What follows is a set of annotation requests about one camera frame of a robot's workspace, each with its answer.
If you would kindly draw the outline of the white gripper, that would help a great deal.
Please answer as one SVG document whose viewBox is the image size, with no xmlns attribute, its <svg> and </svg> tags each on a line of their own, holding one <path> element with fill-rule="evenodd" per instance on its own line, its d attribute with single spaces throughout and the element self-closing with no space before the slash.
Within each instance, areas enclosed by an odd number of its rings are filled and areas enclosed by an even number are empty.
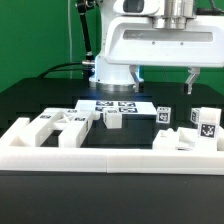
<svg viewBox="0 0 224 224">
<path fill-rule="evenodd" d="M 149 17 L 116 17 L 101 58 L 110 65 L 130 65 L 136 92 L 144 88 L 137 65 L 191 67 L 184 83 L 190 95 L 199 67 L 224 67 L 224 16 L 198 16 L 184 30 L 155 29 Z"/>
</svg>

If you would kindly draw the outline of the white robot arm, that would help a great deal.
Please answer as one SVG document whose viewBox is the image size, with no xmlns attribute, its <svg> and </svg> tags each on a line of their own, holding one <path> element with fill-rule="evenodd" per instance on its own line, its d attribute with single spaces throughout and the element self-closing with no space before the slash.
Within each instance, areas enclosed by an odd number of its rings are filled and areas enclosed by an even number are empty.
<svg viewBox="0 0 224 224">
<path fill-rule="evenodd" d="M 90 84 L 139 91 L 141 66 L 186 67 L 189 94 L 200 69 L 224 67 L 224 15 L 197 10 L 195 0 L 97 0 L 101 50 Z"/>
</svg>

